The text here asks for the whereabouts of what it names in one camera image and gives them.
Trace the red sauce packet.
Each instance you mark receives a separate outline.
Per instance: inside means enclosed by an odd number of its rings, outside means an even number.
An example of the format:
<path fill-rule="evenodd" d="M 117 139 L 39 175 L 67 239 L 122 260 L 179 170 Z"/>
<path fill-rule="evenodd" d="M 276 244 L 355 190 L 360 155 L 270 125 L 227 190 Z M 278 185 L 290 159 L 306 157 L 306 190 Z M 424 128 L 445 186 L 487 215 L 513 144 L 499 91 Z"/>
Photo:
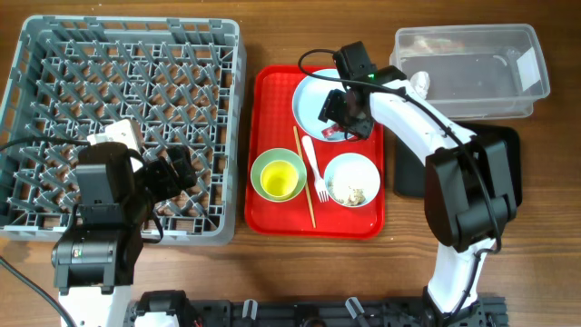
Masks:
<path fill-rule="evenodd" d="M 339 124 L 333 124 L 321 131 L 321 134 L 325 139 L 330 140 L 334 137 L 334 135 L 345 134 L 344 128 L 341 127 Z"/>

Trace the small light blue bowl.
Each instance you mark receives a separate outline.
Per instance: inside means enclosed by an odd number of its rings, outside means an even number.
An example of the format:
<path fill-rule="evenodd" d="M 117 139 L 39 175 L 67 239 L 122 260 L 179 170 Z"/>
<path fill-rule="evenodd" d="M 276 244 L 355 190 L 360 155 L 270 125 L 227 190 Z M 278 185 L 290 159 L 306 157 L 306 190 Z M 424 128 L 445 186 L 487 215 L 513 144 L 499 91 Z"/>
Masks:
<path fill-rule="evenodd" d="M 330 193 L 330 178 L 335 174 L 346 174 L 358 181 L 364 190 L 366 201 L 358 206 L 341 206 L 360 208 L 370 204 L 379 193 L 381 181 L 377 166 L 366 156 L 356 153 L 344 153 L 333 158 L 325 168 L 324 181 Z"/>

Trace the food scraps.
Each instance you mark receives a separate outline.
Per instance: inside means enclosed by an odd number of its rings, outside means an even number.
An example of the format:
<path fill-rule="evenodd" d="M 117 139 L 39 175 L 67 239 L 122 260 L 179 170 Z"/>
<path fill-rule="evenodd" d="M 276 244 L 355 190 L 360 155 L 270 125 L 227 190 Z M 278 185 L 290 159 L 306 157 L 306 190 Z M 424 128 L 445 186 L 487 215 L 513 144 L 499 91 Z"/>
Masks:
<path fill-rule="evenodd" d="M 364 190 L 356 179 L 346 174 L 335 174 L 329 182 L 330 195 L 345 206 L 358 206 L 366 201 Z"/>

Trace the yellow cup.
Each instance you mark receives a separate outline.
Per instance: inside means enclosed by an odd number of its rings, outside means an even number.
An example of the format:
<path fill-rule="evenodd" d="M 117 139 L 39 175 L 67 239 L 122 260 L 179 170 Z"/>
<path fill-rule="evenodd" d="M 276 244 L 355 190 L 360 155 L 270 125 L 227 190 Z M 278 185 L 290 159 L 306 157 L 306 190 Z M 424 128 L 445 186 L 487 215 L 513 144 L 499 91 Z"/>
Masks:
<path fill-rule="evenodd" d="M 287 161 L 272 161 L 261 171 L 261 187 L 271 199 L 276 201 L 290 198 L 298 181 L 298 171 Z"/>

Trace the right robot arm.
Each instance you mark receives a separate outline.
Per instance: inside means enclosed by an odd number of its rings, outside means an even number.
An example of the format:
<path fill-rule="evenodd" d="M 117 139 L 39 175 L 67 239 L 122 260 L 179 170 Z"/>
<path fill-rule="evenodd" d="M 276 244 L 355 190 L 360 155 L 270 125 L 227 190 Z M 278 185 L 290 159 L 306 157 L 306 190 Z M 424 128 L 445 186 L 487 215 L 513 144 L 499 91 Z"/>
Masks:
<path fill-rule="evenodd" d="M 452 322 L 474 307 L 483 261 L 501 250 L 502 233 L 517 215 L 506 142 L 448 119 L 397 67 L 374 65 L 361 42 L 331 55 L 342 87 L 329 92 L 320 120 L 358 140 L 381 124 L 425 168 L 424 211 L 438 240 L 428 305 L 436 318 Z"/>

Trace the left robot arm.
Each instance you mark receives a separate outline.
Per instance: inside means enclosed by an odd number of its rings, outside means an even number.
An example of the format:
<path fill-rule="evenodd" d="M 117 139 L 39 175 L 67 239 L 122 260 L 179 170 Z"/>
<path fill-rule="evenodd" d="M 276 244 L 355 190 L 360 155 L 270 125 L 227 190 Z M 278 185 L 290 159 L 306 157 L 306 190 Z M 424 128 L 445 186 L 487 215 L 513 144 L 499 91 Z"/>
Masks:
<path fill-rule="evenodd" d="M 75 168 L 81 200 L 52 252 L 64 326 L 121 326 L 131 301 L 134 266 L 149 241 L 142 227 L 163 229 L 154 206 L 195 184 L 189 150 L 167 149 L 146 161 L 118 142 L 92 144 Z"/>

